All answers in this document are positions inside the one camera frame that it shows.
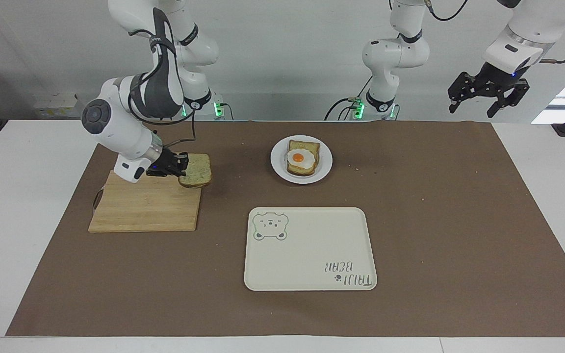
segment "white rectangular tray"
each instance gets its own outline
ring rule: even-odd
[[[244,283],[253,291],[372,290],[377,277],[359,208],[250,212]]]

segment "egg white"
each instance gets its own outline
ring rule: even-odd
[[[305,157],[305,160],[301,161],[300,163],[293,160],[293,155],[299,153]],[[309,150],[305,150],[304,148],[296,148],[295,150],[290,150],[287,152],[287,161],[290,165],[294,167],[299,167],[303,169],[310,169],[315,164],[315,157]]]

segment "fried egg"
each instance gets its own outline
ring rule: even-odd
[[[315,164],[315,157],[309,150],[296,148],[287,152],[287,161],[294,167],[311,169]]]

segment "table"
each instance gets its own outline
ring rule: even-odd
[[[558,185],[565,183],[565,139],[558,138],[547,126],[494,127],[565,251],[565,195],[561,197],[556,192]],[[76,121],[11,121],[0,132],[0,336],[4,335],[16,311],[94,147],[94,141]],[[41,222],[31,225],[31,232],[18,232],[24,219],[36,217],[40,217]],[[341,342],[348,340],[355,345],[368,344],[377,351],[406,346],[417,347],[415,351],[435,352],[438,347],[441,351],[441,346],[444,346],[444,351],[460,352],[471,344],[502,347],[507,342],[514,349],[522,347],[522,351],[538,346],[551,349],[556,344],[565,347],[565,339],[130,338],[68,339],[67,343],[58,340],[66,339],[0,339],[0,347],[25,345],[40,351],[49,349],[53,344],[65,344],[70,348],[99,348],[101,344],[115,347],[121,342],[123,347],[144,348],[162,344],[190,347],[195,351],[206,347],[211,351],[215,347],[255,349],[263,340],[272,344],[281,340],[280,347],[321,347],[325,351],[345,351],[346,345]]]

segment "round plate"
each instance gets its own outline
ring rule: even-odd
[[[315,168],[315,173],[313,175],[298,176],[287,171],[287,152],[289,152],[289,141],[291,139],[296,141],[316,142],[321,145],[320,162],[318,163],[318,167]],[[306,135],[289,136],[288,138],[278,141],[272,149],[270,160],[272,162],[272,168],[274,168],[274,172],[276,172],[276,174],[280,175],[281,178],[296,184],[316,183],[327,176],[328,172],[330,172],[330,169],[333,167],[333,155],[328,146],[319,139]]]

